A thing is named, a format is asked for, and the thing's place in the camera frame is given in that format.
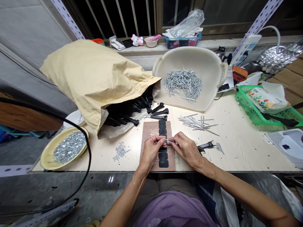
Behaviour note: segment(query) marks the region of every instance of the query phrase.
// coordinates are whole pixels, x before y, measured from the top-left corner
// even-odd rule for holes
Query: white plastic bin
[[[167,73],[182,68],[193,70],[198,77],[203,76],[201,94],[193,104],[180,96],[165,93],[164,79]],[[226,80],[228,71],[227,63],[222,63],[220,58],[211,50],[200,47],[178,47],[166,52],[159,57],[152,69],[153,76],[162,77],[161,91],[155,101],[167,105],[183,106],[196,111],[205,111],[216,97],[218,88]]]

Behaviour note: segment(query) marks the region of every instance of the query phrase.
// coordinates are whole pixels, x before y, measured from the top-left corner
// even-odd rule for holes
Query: window sill
[[[297,40],[303,38],[303,35],[294,35],[294,36],[281,36],[281,44],[288,44],[296,42]],[[201,40],[198,42],[197,47],[203,47],[211,50],[216,50],[219,46],[225,47],[226,52],[233,52],[235,48],[239,45],[242,39],[214,39],[214,40]],[[268,46],[276,45],[277,37],[262,37],[258,42],[257,46]],[[165,52],[169,51],[167,49],[166,43],[158,43],[157,46],[149,48],[144,44],[144,46],[132,46],[126,48],[122,51],[114,49],[122,56],[138,56],[138,55],[162,55]]]

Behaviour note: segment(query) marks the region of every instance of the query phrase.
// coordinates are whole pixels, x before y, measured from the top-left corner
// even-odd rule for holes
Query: gray tile floor
[[[48,139],[22,137],[0,143],[0,165],[29,165],[40,156]],[[102,219],[132,177],[132,173],[90,173],[80,191],[78,208],[59,226],[79,226]],[[60,202],[73,193],[84,173],[34,173],[0,178],[0,212],[30,211],[52,196]],[[0,224],[10,224],[14,218],[0,219]]]

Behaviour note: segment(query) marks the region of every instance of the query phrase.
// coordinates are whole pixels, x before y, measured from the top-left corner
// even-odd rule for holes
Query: person
[[[266,226],[300,226],[295,217],[262,192],[202,157],[195,142],[182,132],[169,141],[195,171],[219,183]],[[165,178],[165,174],[158,181],[148,178],[161,146],[167,147],[164,136],[152,136],[145,141],[137,170],[101,227],[216,226],[187,180]]]

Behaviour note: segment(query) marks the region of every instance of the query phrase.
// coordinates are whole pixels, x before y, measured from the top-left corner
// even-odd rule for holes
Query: orange object
[[[233,77],[234,80],[241,82],[247,79],[248,72],[238,66],[233,66]]]
[[[101,44],[103,43],[103,39],[92,39],[95,43]]]

